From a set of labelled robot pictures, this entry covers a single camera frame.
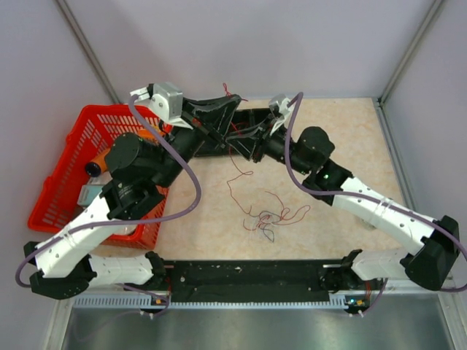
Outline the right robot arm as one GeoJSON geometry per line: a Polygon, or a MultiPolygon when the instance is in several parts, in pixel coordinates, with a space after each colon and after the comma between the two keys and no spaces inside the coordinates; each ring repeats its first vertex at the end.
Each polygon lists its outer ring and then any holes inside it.
{"type": "Polygon", "coordinates": [[[320,127],[305,128],[298,140],[285,126],[286,114],[267,112],[260,120],[232,117],[227,123],[226,144],[256,163],[268,156],[287,168],[300,190],[330,207],[342,209],[388,234],[400,249],[358,251],[340,271],[351,289],[372,279],[408,279],[430,291],[446,291],[444,282],[463,250],[458,222],[419,214],[364,184],[351,171],[335,163],[335,146],[320,127]]]}

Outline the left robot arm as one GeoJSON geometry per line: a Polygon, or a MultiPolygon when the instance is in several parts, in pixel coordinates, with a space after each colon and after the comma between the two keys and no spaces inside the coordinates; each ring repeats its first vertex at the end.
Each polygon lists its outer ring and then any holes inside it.
{"type": "Polygon", "coordinates": [[[152,102],[156,114],[172,126],[170,137],[155,134],[147,140],[124,133],[105,157],[111,180],[74,220],[42,242],[25,245],[25,263],[36,267],[26,287],[33,293],[63,300],[92,287],[120,285],[129,290],[150,291],[163,285],[166,269],[154,252],[137,257],[104,258],[93,250],[122,226],[159,223],[149,213],[164,199],[182,173],[190,173],[189,161],[205,140],[222,141],[240,104],[238,95],[196,101],[163,92],[132,93],[128,108],[137,120],[135,103],[152,102]]]}

